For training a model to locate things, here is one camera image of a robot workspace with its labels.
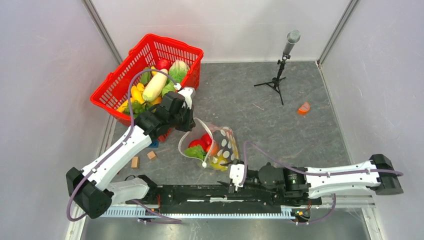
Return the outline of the orange carrot with leaves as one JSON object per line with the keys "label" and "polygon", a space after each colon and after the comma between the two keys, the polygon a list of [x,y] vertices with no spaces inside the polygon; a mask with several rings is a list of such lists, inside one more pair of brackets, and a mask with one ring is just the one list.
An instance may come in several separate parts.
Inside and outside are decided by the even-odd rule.
{"label": "orange carrot with leaves", "polygon": [[191,158],[205,160],[207,154],[209,154],[209,156],[215,156],[219,150],[219,146],[215,142],[212,142],[206,150],[203,150],[200,146],[195,146],[191,148],[188,147],[183,153]]}

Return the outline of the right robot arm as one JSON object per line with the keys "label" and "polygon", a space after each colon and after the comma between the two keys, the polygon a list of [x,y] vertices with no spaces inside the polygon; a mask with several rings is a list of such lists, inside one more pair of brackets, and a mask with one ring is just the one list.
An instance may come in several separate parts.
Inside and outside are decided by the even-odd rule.
{"label": "right robot arm", "polygon": [[240,160],[230,161],[230,193],[241,189],[275,192],[295,204],[318,199],[327,194],[373,191],[378,196],[399,195],[404,192],[392,161],[383,154],[373,154],[369,160],[338,167],[274,167],[267,163],[259,170],[249,170]]}

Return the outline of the yellow banana bunch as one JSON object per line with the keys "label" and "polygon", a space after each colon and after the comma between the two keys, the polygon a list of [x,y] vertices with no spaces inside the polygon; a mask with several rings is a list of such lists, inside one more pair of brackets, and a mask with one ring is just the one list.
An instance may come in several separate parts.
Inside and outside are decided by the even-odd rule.
{"label": "yellow banana bunch", "polygon": [[212,133],[213,147],[210,148],[210,166],[215,170],[225,172],[225,165],[239,158],[239,149],[233,131],[229,129],[216,130]]}

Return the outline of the clear polka dot zip bag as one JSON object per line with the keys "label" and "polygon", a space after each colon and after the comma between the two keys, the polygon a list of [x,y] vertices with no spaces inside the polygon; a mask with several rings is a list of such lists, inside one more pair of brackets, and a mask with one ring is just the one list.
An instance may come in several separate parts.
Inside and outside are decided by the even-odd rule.
{"label": "clear polka dot zip bag", "polygon": [[195,127],[179,140],[178,150],[194,159],[202,168],[225,172],[228,164],[240,159],[234,131],[228,126],[216,126],[194,118]]}

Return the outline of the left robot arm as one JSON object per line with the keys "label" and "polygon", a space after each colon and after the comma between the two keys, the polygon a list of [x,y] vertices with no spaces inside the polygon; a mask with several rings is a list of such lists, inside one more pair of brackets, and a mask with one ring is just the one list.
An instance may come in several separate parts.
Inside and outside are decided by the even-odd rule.
{"label": "left robot arm", "polygon": [[194,96],[193,87],[166,93],[162,103],[133,119],[124,135],[100,157],[82,169],[72,167],[66,173],[70,196],[67,207],[76,203],[83,210],[84,217],[95,219],[110,206],[126,201],[153,203],[157,198],[157,190],[143,178],[115,183],[112,179],[137,153],[168,130],[192,130],[195,126],[192,107]]}

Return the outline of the red apple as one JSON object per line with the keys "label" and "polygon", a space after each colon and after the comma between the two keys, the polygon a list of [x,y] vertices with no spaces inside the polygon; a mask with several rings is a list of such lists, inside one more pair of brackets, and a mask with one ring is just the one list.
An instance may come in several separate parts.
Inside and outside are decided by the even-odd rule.
{"label": "red apple", "polygon": [[200,146],[205,151],[209,145],[203,139],[195,139],[188,145],[189,148],[193,148],[197,146]]}
{"label": "red apple", "polygon": [[201,139],[205,142],[205,144],[206,144],[207,147],[209,147],[212,144],[212,142],[213,142],[212,138],[210,137],[210,135],[208,133],[205,133],[201,137]]}

